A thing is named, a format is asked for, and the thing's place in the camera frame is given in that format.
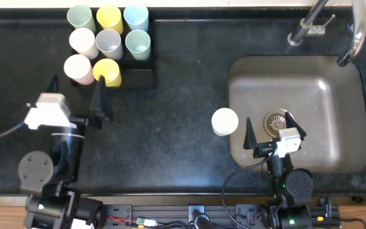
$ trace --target stainless steel sink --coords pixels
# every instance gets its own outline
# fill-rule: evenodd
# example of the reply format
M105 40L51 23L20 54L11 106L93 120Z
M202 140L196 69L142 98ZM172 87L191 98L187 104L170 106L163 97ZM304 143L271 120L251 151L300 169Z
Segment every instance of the stainless steel sink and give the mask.
M285 128L289 111L307 132L291 154L295 168L312 172L360 172L366 167L366 108L358 69L337 57L243 57L229 71L229 107L240 124L231 154L246 167L261 159L243 149L246 118L258 142Z

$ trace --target black table surface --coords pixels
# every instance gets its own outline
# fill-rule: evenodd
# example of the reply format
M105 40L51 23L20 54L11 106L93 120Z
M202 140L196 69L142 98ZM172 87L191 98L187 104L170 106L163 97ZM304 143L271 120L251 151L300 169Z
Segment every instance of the black table surface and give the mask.
M345 30L350 11L336 17L323 37L305 38L298 47L286 37L307 10L284 10L272 17L259 10L261 17L204 20L207 14L199 14L201 20L154 21L156 86L109 93L114 122L87 131L73 186L90 195L220 192L225 178L239 169L229 152L229 137L216 136L210 122L215 110L228 107L231 65L247 55L339 55L351 43ZM233 17L229 12L226 17ZM92 92L70 86L63 71L72 31L65 10L56 18L10 15L0 18L0 132L24 120L25 104L36 101L54 73L71 111L87 112ZM366 99L366 42L355 64L362 71ZM50 150L48 128L25 127L0 139L0 195L20 193L18 163L37 149ZM366 169L314 177L316 194L366 193ZM229 186L228 192L237 194L273 192L267 176L258 172L241 173Z

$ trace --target faucet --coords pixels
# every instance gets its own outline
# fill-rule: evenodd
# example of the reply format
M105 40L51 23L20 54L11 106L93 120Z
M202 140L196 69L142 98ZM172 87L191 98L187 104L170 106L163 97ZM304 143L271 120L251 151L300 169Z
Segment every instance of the faucet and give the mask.
M317 15L324 8L329 0L318 0L317 3L310 10L306 18L302 18L296 30L288 35L288 42L293 46L298 46L302 43L303 37L309 35L313 28L313 21L316 19ZM351 0L353 5L354 14L354 35L350 47L343 52L337 59L337 64L340 67L346 66L350 63L358 52L361 50L363 42L366 35L366 7L364 0Z

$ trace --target drain strainer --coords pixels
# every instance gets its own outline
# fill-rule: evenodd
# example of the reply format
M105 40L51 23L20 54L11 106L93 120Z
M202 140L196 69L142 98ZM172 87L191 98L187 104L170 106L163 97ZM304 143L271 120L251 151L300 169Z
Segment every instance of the drain strainer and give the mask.
M265 131L271 137L277 137L279 130L286 128L285 109L277 109L266 114L264 118Z

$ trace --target black tray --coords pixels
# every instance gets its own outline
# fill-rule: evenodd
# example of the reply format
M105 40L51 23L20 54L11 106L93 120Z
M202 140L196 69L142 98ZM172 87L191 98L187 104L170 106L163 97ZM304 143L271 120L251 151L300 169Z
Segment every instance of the black tray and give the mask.
M154 26L151 17L151 13L149 12L149 30L148 35L151 37L151 54L147 60L135 60L130 51L125 46L125 38L126 35L131 32L131 29L127 22L123 17L124 9L121 10L121 16L123 21L124 31L121 34L121 44L123 49L123 56L119 60L115 60L119 66L119 70L121 72L122 83L119 87L107 87L108 90L150 90L154 87L154 42L153 42L153 34L154 34ZM98 8L92 8L91 12L93 13L96 31L94 33L95 36L100 31L104 29L101 27L99 22L97 21L97 11ZM71 48L71 55L78 54L76 50ZM102 59L106 59L107 57L99 51L98 56L94 59L90 60L91 66L94 65ZM94 89L97 81L94 81L90 85L81 85L70 79L70 83L74 87L79 88L90 88Z

